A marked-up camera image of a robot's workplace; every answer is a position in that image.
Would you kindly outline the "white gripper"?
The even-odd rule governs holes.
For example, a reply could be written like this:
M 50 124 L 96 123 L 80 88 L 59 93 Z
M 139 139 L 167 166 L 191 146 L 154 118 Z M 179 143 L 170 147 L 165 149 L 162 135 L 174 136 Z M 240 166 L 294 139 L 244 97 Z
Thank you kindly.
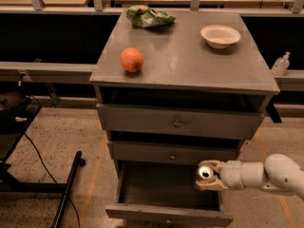
M 213 177 L 210 180 L 197 180 L 196 187 L 200 191 L 220 191 L 227 188 L 243 188 L 241 161 L 227 161 L 223 163 L 216 160 L 201 161 L 199 167 L 203 165 L 210 165 L 214 170 L 214 175 L 219 174 L 220 179 L 218 177 Z

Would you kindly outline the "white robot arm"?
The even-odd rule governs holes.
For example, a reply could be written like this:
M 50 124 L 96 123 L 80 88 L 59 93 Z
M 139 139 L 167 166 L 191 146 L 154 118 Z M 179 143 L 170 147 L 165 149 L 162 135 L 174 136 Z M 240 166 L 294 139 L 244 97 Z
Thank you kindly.
M 200 191 L 255 188 L 304 200 L 304 170 L 282 154 L 270 155 L 265 162 L 201 161 L 195 184 Z

